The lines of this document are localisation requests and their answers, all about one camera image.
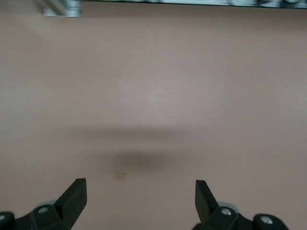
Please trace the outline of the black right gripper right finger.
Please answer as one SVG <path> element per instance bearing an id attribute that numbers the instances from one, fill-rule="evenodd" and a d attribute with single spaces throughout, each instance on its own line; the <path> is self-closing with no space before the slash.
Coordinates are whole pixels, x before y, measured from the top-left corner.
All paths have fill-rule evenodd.
<path id="1" fill-rule="evenodd" d="M 200 223 L 194 230 L 286 230 L 288 227 L 276 216 L 256 214 L 252 220 L 240 214 L 235 206 L 219 204 L 207 183 L 195 184 L 195 207 Z"/>

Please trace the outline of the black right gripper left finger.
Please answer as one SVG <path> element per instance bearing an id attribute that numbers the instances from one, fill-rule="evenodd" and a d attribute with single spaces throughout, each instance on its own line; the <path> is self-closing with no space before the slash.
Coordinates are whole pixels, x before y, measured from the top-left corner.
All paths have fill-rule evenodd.
<path id="1" fill-rule="evenodd" d="M 53 203 L 34 208 L 16 218 L 14 213 L 0 213 L 2 230 L 70 230 L 86 206 L 86 179 L 76 179 Z"/>

